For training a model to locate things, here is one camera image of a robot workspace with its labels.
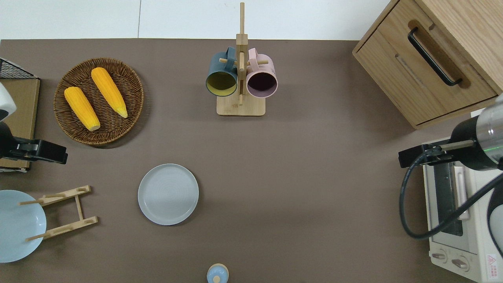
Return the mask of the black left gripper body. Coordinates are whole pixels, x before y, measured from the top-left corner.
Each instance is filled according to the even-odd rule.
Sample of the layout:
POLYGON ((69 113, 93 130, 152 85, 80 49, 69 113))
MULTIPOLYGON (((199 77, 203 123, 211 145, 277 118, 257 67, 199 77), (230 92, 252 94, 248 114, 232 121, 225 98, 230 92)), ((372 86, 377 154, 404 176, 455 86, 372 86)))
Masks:
POLYGON ((66 147, 47 140, 35 139, 19 143, 14 150, 14 159, 29 162, 46 161, 66 164, 68 153, 66 153, 66 147))

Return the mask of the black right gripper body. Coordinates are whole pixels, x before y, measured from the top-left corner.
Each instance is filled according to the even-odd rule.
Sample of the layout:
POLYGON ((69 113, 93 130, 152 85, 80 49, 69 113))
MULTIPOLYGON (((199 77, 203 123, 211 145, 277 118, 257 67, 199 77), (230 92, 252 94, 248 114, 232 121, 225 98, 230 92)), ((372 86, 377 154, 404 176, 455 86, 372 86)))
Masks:
POLYGON ((400 167, 410 167, 424 153, 426 155, 419 161, 419 165, 437 165, 453 162, 453 156, 446 151, 442 151, 440 145, 422 144, 398 153, 400 167))

